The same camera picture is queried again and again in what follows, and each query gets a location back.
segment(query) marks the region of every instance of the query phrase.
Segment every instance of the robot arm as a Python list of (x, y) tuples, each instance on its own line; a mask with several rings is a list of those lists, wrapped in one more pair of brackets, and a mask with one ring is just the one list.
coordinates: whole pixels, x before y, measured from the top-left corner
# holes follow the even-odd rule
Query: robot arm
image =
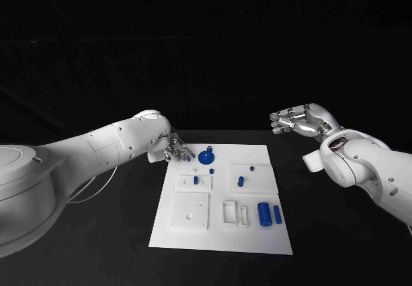
[(314, 137), (320, 149), (303, 157), (311, 172), (326, 170), (343, 187), (360, 186), (375, 203), (412, 225), (412, 155), (395, 152), (368, 134), (346, 130), (317, 104), (271, 114), (275, 134)]
[(81, 184), (143, 153), (195, 158), (156, 110), (44, 146), (0, 145), (0, 257), (48, 232)]

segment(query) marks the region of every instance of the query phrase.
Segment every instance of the hole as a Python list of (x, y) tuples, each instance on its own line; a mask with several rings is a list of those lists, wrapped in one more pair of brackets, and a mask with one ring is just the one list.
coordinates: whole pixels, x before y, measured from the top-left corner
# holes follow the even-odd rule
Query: hole
[(41, 163), (44, 161), (39, 157), (33, 157), (32, 160), (38, 163)]
[(389, 195), (396, 195), (398, 194), (398, 188), (395, 188), (392, 191), (391, 191), (391, 193), (389, 193)]

